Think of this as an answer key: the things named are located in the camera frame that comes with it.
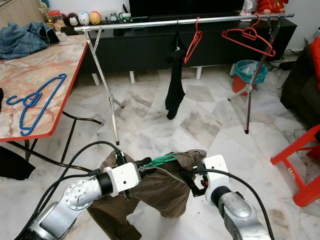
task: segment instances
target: blue hanger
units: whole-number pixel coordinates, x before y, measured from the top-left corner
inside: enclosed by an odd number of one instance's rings
[[[22,136],[28,136],[29,134],[32,133],[32,131],[35,129],[37,123],[39,122],[41,116],[44,114],[47,106],[49,105],[51,99],[54,97],[54,95],[56,94],[56,92],[58,91],[58,89],[60,88],[60,86],[62,85],[62,83],[64,82],[64,80],[66,79],[67,74],[65,73],[61,73],[58,76],[55,76],[54,78],[50,79],[49,81],[47,81],[45,84],[43,84],[36,92],[30,93],[28,96],[26,96],[25,98],[19,98],[16,101],[10,102],[12,99],[16,98],[17,95],[13,95],[11,97],[9,97],[5,102],[8,105],[14,105],[17,104],[19,102],[22,101],[23,105],[24,105],[24,109],[22,110],[21,113],[21,117],[20,117],[20,129],[21,130],[28,130],[27,133],[24,133],[23,131],[20,131]],[[41,96],[43,95],[42,92],[40,92],[42,89],[44,89],[49,83],[53,82],[56,79],[61,79],[59,84],[56,86],[56,88],[54,89],[54,91],[51,93],[50,97],[48,98],[48,100],[46,101],[45,105],[43,106],[41,112],[39,113],[39,115],[37,116],[36,120],[34,121],[34,123],[32,124],[31,127],[28,126],[24,126],[23,122],[24,122],[24,118],[25,118],[25,114],[28,110],[28,108],[34,107],[37,102],[40,100]]]

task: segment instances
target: clothes rack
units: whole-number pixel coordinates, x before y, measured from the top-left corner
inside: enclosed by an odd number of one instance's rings
[[[272,43],[274,42],[276,35],[280,29],[281,23],[283,21],[283,19],[285,18],[292,18],[294,16],[293,13],[280,13],[280,14],[263,14],[260,15],[261,19],[268,19],[268,22],[270,22],[270,19],[278,19],[278,24],[276,26],[276,28],[274,29],[273,32],[271,32],[271,30],[269,31],[271,34],[269,43],[272,45]],[[200,19],[177,19],[177,20],[169,20],[169,21],[153,21],[153,22],[139,22],[139,23],[124,23],[124,24],[109,24],[109,25],[95,25],[95,26],[77,26],[74,28],[75,31],[77,32],[84,32],[84,35],[86,37],[87,43],[89,45],[89,48],[91,50],[94,62],[96,64],[96,67],[98,69],[99,75],[101,77],[101,80],[103,82],[103,85],[106,89],[107,95],[108,95],[108,99],[109,99],[109,103],[110,103],[110,108],[111,108],[111,114],[112,114],[112,122],[113,122],[113,130],[114,130],[114,136],[115,136],[115,143],[117,145],[120,144],[119,142],[119,136],[118,136],[118,128],[117,128],[117,122],[116,122],[116,116],[115,116],[115,107],[114,107],[114,103],[116,103],[117,105],[119,105],[120,107],[124,108],[125,106],[117,101],[114,96],[112,95],[112,93],[109,90],[108,84],[106,82],[106,79],[104,77],[104,74],[102,72],[99,60],[97,58],[96,55],[96,50],[99,44],[99,39],[101,36],[101,32],[102,30],[106,30],[106,29],[131,29],[131,28],[147,28],[147,27],[160,27],[160,26],[170,26],[170,25],[184,25],[184,24],[195,24],[196,21],[198,22],[198,24],[202,24],[202,23],[214,23],[214,22],[227,22],[227,21],[239,21],[239,20],[254,20],[257,19],[258,17],[256,15],[251,15],[251,16],[223,16],[223,17],[209,17],[209,18],[200,18]],[[94,45],[91,42],[91,39],[89,37],[89,32],[90,31],[97,31],[97,36],[95,39],[95,43]],[[248,83],[246,85],[246,87],[244,89],[242,89],[241,91],[239,91],[237,94],[235,94],[234,96],[228,98],[228,100],[232,100],[235,97],[237,97],[238,95],[240,95],[241,93],[247,91],[248,92],[248,100],[247,100],[247,118],[246,118],[246,129],[245,129],[245,133],[249,133],[249,121],[250,121],[250,105],[251,105],[251,92],[252,92],[252,85],[255,82],[255,79],[258,76],[258,73],[261,69],[261,66],[263,65],[265,59],[266,59],[266,55],[263,55],[261,57],[260,63],[256,69],[256,72],[254,73],[250,83]]]

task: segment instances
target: brown pants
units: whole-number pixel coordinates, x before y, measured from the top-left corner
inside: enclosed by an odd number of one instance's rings
[[[193,166],[200,165],[207,153],[203,150],[174,152],[178,161],[171,161],[155,167],[153,173],[147,174],[138,186],[130,189],[132,199],[126,201],[122,193],[116,197],[105,196],[93,202],[88,212],[111,240],[138,240],[141,234],[131,225],[126,217],[134,212],[139,201],[157,209],[164,217],[177,218],[184,214],[190,188],[181,179],[179,172],[191,171]],[[126,156],[128,162],[134,160]],[[116,167],[115,153],[112,152],[101,164],[105,167]]]

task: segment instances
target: marble table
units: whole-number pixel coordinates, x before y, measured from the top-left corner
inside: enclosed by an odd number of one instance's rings
[[[26,151],[27,160],[30,154],[33,154],[45,161],[66,167],[63,161],[76,121],[92,121],[101,125],[102,123],[94,119],[74,117],[63,112],[88,45],[84,35],[60,36],[59,39],[59,44],[49,46],[29,56],[13,60],[0,60],[0,86],[4,93],[0,113],[0,142],[9,142],[23,149]],[[29,135],[23,136],[21,131],[26,131],[20,129],[20,117],[25,106],[22,101],[14,105],[8,105],[6,100],[14,95],[17,98],[14,98],[11,102],[23,99],[27,95],[36,92],[44,83],[57,77],[59,74],[66,74],[67,76],[33,131]],[[23,119],[24,127],[31,127],[33,125],[59,82],[59,80],[55,80],[40,91],[43,95],[39,101],[34,107],[28,108],[25,113]],[[63,157],[60,162],[56,162],[34,152],[33,148],[39,138],[49,137],[55,132],[62,113],[74,119],[74,122]],[[29,140],[31,139],[35,139],[35,141],[29,149]],[[16,142],[21,140],[25,140],[25,146]]]

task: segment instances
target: red table edge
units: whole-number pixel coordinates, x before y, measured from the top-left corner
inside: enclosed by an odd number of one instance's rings
[[[87,48],[88,48],[88,43],[85,44],[84,46],[84,50],[82,52],[82,55],[81,55],[81,58],[79,60],[79,63],[78,63],[78,66],[76,67],[75,69],[75,72],[73,74],[73,78],[71,80],[71,83],[70,83],[70,86],[68,88],[68,90],[66,91],[66,94],[65,94],[65,97],[63,99],[63,102],[61,104],[61,107],[60,107],[60,110],[56,116],[56,119],[54,121],[54,124],[51,128],[51,130],[47,133],[44,133],[44,134],[39,134],[39,135],[28,135],[28,136],[16,136],[16,137],[8,137],[8,138],[0,138],[0,143],[1,142],[10,142],[10,141],[21,141],[21,140],[30,140],[30,139],[40,139],[40,138],[45,138],[45,137],[50,137],[52,134],[54,134],[57,126],[58,126],[58,123],[59,123],[59,120],[60,120],[60,117],[61,117],[61,114],[65,108],[65,105],[67,103],[67,100],[69,98],[69,95],[70,95],[70,92],[71,92],[71,89],[74,85],[74,82],[76,80],[76,77],[78,75],[78,71],[79,71],[79,68],[81,66],[81,63],[85,57],[85,54],[86,54],[86,51],[87,51]]]

